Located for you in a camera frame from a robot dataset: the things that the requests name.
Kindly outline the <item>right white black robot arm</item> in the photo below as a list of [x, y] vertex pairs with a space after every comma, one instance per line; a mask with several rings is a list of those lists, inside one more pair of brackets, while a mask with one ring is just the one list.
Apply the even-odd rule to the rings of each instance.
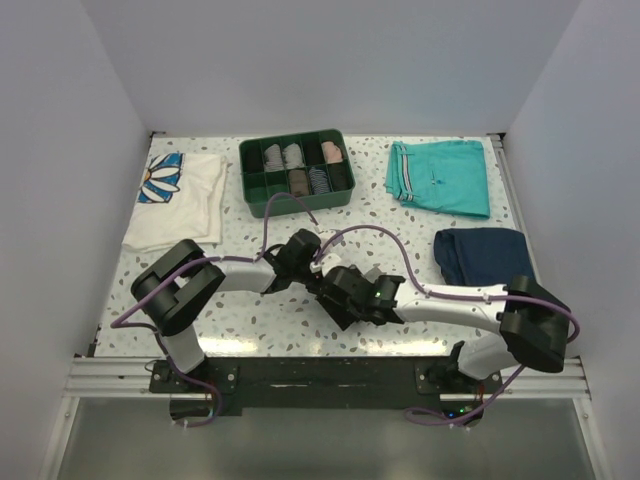
[[485, 331], [483, 337], [455, 343], [428, 370], [430, 380], [459, 393], [516, 365], [543, 373], [564, 369], [570, 312], [527, 277], [509, 286], [416, 287], [402, 276], [369, 281], [354, 269], [336, 267], [321, 280], [315, 297], [341, 329], [357, 322], [434, 321]]

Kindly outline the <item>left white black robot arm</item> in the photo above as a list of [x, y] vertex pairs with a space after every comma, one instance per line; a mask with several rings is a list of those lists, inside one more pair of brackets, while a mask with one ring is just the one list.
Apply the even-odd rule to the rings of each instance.
[[217, 260], [186, 239], [134, 280], [131, 294], [151, 319], [175, 365], [173, 382], [185, 392], [196, 392], [206, 383], [207, 357], [193, 323], [214, 293], [271, 294], [288, 289], [293, 282], [313, 281], [310, 265], [320, 245], [316, 234], [300, 230], [257, 260]]

